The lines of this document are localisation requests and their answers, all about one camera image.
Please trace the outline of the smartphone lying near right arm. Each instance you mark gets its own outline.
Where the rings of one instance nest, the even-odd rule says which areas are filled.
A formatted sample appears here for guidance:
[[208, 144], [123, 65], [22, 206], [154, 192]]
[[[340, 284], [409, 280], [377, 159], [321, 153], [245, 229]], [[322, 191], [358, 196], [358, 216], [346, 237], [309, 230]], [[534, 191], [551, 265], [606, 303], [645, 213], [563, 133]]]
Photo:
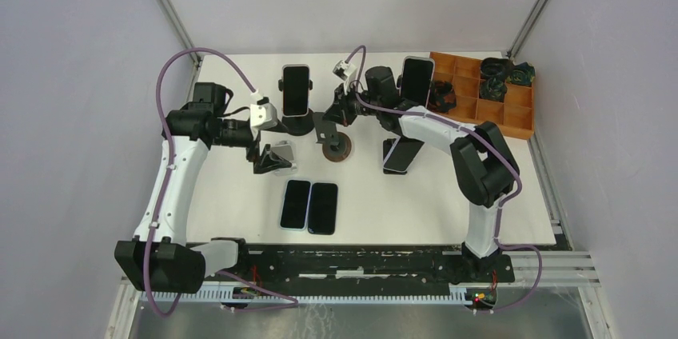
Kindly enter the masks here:
[[406, 175], [423, 145], [423, 142], [411, 138], [385, 139], [382, 142], [383, 174]]

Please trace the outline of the silver folding phone stand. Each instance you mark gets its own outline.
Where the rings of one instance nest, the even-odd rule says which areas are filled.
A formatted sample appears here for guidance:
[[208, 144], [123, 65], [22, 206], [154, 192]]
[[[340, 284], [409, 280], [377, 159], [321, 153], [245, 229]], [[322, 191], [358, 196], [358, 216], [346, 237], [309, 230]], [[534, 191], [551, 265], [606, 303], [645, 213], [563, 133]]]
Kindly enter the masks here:
[[279, 167], [273, 171], [274, 175], [289, 176], [298, 171], [296, 150], [292, 141], [279, 141], [270, 147], [270, 152], [279, 163]]

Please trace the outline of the light blue smartphone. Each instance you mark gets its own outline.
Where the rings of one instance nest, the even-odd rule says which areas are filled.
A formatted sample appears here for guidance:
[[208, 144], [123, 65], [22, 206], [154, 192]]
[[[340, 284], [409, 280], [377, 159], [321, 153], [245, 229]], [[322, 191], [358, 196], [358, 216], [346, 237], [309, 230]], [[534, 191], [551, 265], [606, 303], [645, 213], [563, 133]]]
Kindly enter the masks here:
[[311, 182], [289, 180], [281, 206], [279, 226], [282, 229], [303, 230], [306, 227]]

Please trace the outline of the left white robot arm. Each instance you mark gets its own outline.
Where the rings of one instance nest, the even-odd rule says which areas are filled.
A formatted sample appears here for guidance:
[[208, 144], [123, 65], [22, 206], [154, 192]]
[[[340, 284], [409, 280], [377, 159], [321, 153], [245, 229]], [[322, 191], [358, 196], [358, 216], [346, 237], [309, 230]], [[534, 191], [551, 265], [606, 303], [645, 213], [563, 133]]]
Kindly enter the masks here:
[[187, 221], [197, 177], [214, 146], [239, 147], [255, 174], [288, 169], [293, 163], [260, 147], [262, 130], [277, 126], [275, 107], [258, 92], [251, 95], [249, 118], [229, 118], [232, 90], [199, 82], [193, 99], [163, 119], [162, 159], [143, 218], [128, 241], [119, 241], [114, 258], [135, 289], [196, 293], [205, 278], [222, 271], [241, 281], [251, 270], [237, 240], [216, 238], [187, 246]]

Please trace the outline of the black round-base stand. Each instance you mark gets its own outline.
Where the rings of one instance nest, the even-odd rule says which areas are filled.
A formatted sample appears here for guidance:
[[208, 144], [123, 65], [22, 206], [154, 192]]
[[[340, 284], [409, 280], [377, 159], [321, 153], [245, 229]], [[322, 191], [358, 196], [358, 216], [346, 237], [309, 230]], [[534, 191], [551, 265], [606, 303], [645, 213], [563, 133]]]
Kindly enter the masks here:
[[343, 162], [352, 151], [352, 142], [347, 134], [337, 130], [337, 124], [324, 119], [324, 113], [313, 114], [317, 144], [321, 145], [324, 157], [330, 162]]

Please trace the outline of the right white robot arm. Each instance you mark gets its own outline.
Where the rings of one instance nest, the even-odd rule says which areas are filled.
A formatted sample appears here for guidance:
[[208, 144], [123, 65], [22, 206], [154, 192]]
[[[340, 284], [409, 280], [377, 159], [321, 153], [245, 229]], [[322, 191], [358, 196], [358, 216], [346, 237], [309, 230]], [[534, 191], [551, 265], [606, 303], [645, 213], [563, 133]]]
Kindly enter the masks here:
[[384, 130], [397, 136], [383, 156], [386, 173], [407, 173], [422, 146], [452, 158], [458, 187], [469, 201], [462, 272], [471, 281], [483, 281], [504, 250], [498, 240], [503, 206], [522, 189], [520, 169], [498, 126], [456, 123], [401, 97], [386, 66], [367, 70], [367, 90], [359, 90], [358, 68], [349, 62], [339, 61], [333, 74], [341, 83], [323, 122], [349, 126], [359, 116], [374, 116]]

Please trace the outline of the black smartphone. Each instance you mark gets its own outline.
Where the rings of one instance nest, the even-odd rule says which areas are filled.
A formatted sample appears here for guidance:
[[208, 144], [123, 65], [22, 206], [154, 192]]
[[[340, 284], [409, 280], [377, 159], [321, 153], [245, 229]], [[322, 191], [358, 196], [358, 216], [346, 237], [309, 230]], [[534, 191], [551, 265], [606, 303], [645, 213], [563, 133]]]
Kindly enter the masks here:
[[314, 183], [311, 186], [308, 210], [308, 231], [311, 234], [333, 235], [336, 230], [338, 186]]

